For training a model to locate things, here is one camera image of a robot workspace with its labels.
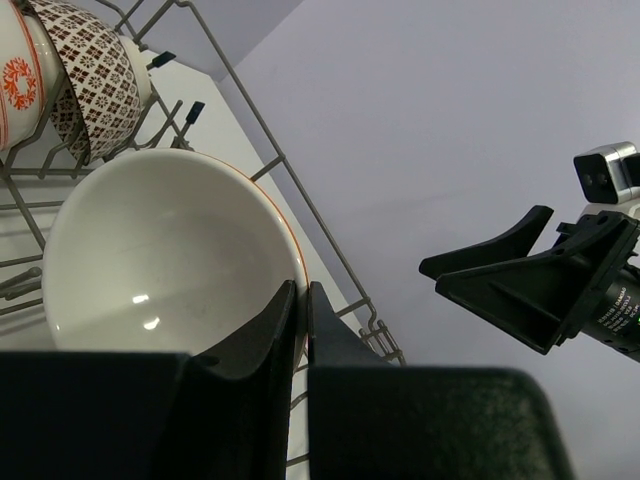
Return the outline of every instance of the white bowl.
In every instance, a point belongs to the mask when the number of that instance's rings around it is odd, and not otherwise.
[[[70,141],[82,122],[80,136],[69,146],[78,160],[88,163],[110,154],[134,133],[143,111],[141,95],[148,100],[151,91],[140,52],[127,42],[135,61],[132,65],[117,33],[67,0],[28,0],[27,5],[49,36],[70,81],[70,89],[52,112],[53,126],[64,141]],[[142,92],[136,79],[142,82]]]
[[[43,270],[59,350],[198,354],[285,280],[303,297],[308,285],[269,197],[233,167],[174,149],[123,155],[83,180],[54,222]],[[300,322],[297,359],[305,334]]]

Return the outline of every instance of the white wall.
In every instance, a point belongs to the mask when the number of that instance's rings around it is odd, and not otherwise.
[[[639,19],[626,0],[306,0],[238,68],[409,361],[530,372],[583,479],[637,477],[640,365],[586,337],[539,356],[417,267],[534,204],[577,218],[573,156],[640,142]]]
[[[135,0],[110,0],[128,12]],[[269,32],[271,32],[302,0],[192,0],[216,39],[224,48],[232,65],[242,60]],[[120,19],[112,10],[96,0],[72,0],[98,14],[110,24]],[[139,29],[165,0],[145,0],[132,16],[132,25]],[[179,61],[222,79],[226,70],[200,30],[193,15],[186,8],[171,10],[145,37],[155,51],[170,50]]]

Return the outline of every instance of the dish rack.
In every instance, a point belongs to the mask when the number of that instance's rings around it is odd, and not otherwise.
[[[262,131],[264,132],[264,135],[269,140],[270,145],[275,152],[274,158],[262,159],[264,162],[264,167],[255,172],[251,176],[251,179],[254,182],[259,182],[261,178],[265,177],[275,168],[282,168],[287,172],[288,176],[291,178],[293,184],[298,189],[300,195],[304,199],[304,202],[317,221],[319,227],[326,236],[326,239],[328,240],[338,259],[340,260],[342,267],[346,271],[349,279],[351,280],[351,282],[353,282],[353,285],[358,292],[359,298],[350,305],[339,310],[337,312],[337,315],[343,317],[347,314],[355,313],[356,311],[365,311],[367,315],[366,327],[361,328],[359,331],[362,340],[385,360],[400,365],[405,365],[406,362],[402,350],[396,343],[385,322],[378,318],[376,308],[374,307],[371,298],[367,294],[365,288],[358,279],[358,276],[356,275],[342,250],[338,246],[335,238],[322,219],[320,213],[318,212],[312,199],[310,198],[302,182],[297,176],[287,156],[280,148],[277,140],[271,133],[271,130],[267,126],[264,118],[260,115],[260,112],[258,111],[255,103],[244,88],[242,82],[238,78],[238,75],[234,71],[232,65],[230,64],[228,58],[218,44],[213,33],[205,23],[197,7],[191,1],[165,0],[163,4],[158,8],[158,10],[153,15],[151,15],[148,21],[141,28],[135,29],[131,24],[131,17],[136,11],[138,11],[140,6],[145,3],[145,1],[146,0],[136,0],[131,8],[125,12],[119,6],[115,5],[109,0],[95,0],[95,2],[104,7],[107,7],[117,15],[119,21],[115,25],[115,30],[119,34],[130,36],[143,52],[148,50],[148,46],[143,43],[145,36],[158,23],[158,21],[167,14],[168,11],[170,11],[171,9],[184,9],[188,10],[193,15],[193,17],[201,27],[202,32],[206,36],[208,42],[211,44],[217,56],[222,61],[228,75],[233,80],[235,87],[238,89],[242,98],[246,102],[246,105],[252,112],[253,116],[255,116],[256,121],[260,125]],[[24,2],[16,1],[15,3],[18,6],[24,6]],[[156,59],[154,59],[156,61],[151,61],[148,69],[156,68],[168,58],[171,58],[171,54],[169,54],[168,52],[166,54],[160,55],[159,57],[156,57]],[[44,251],[45,236],[42,229],[38,226],[38,223],[36,222],[34,216],[36,215],[36,212],[41,209],[59,208],[63,202],[60,200],[36,202],[25,201],[22,190],[18,186],[16,179],[19,177],[35,177],[39,179],[36,181],[50,182],[55,178],[66,177],[74,180],[79,180],[83,176],[91,173],[96,164],[100,164],[100,162],[95,162],[90,166],[87,166],[84,164],[82,158],[77,160],[75,165],[60,167],[56,164],[56,160],[58,159],[60,153],[65,151],[67,147],[71,143],[73,143],[81,134],[81,130],[80,128],[78,128],[77,131],[74,132],[72,138],[70,138],[67,142],[58,143],[53,148],[51,148],[45,158],[35,166],[21,165],[22,157],[25,156],[25,149],[29,145],[32,145],[41,139],[43,132],[45,131],[45,127],[47,126],[49,115],[53,109],[54,101],[58,97],[58,93],[64,88],[65,79],[66,75],[64,73],[61,73],[53,87],[53,92],[49,95],[48,103],[45,106],[44,113],[38,126],[36,127],[35,133],[30,138],[23,140],[22,142],[11,148],[3,155],[4,160],[0,160],[0,175],[2,176],[2,180],[4,181],[7,190],[9,191],[9,193],[11,194],[11,198],[13,199],[12,203],[0,205],[0,212],[10,212],[17,210],[24,218],[31,235],[38,245],[40,252]],[[155,148],[167,133],[173,135],[173,142],[171,143],[172,147],[192,150],[189,145],[189,141],[187,140],[187,135],[190,128],[197,122],[198,116],[202,111],[204,104],[195,102],[191,107],[191,110],[186,119],[180,124],[177,115],[181,107],[183,106],[183,102],[178,101],[175,105],[170,106],[162,99],[161,95],[158,93],[158,90],[153,85],[152,92],[152,98],[145,106],[140,122],[138,123],[133,134],[128,140],[123,142],[112,154],[110,154],[108,157],[103,158],[103,161],[109,161],[115,155],[128,149],[141,150]],[[160,108],[160,110],[163,112],[164,117],[166,117],[166,120],[150,140],[144,143],[138,143],[136,141],[136,138],[140,131],[140,128],[144,124],[147,115],[154,106]],[[37,255],[30,255],[21,258],[11,258],[0,261],[0,270],[5,271],[4,269],[8,267],[18,267],[23,270],[21,273],[12,275],[10,278],[0,282],[0,297],[4,299],[3,303],[5,303],[5,306],[0,307],[0,317],[26,311],[42,304],[42,298],[36,298],[26,301],[23,298],[29,294],[38,292],[41,288],[40,277],[42,275],[42,270],[39,267],[30,265],[33,265],[35,262],[42,260],[42,256],[42,253],[39,253]],[[306,369],[306,365],[304,365],[304,363],[305,362],[303,361],[303,365],[298,367],[296,373],[301,373]],[[303,403],[305,399],[306,392],[295,397],[291,403],[291,410],[296,409]],[[287,466],[290,467],[300,464],[306,459],[306,455],[298,456],[289,460]]]

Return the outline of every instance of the ceramic mug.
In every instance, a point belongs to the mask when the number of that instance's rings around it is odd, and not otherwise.
[[[28,5],[70,81],[56,101],[52,123],[75,158],[85,163],[103,158],[135,132],[151,96],[144,59],[131,40],[66,0],[29,0]]]

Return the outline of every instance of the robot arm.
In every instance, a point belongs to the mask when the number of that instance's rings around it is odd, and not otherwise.
[[[534,207],[479,245],[427,258],[436,291],[541,354],[583,332],[640,362],[640,154],[632,143],[574,159],[590,204],[553,247],[527,256],[552,210]]]

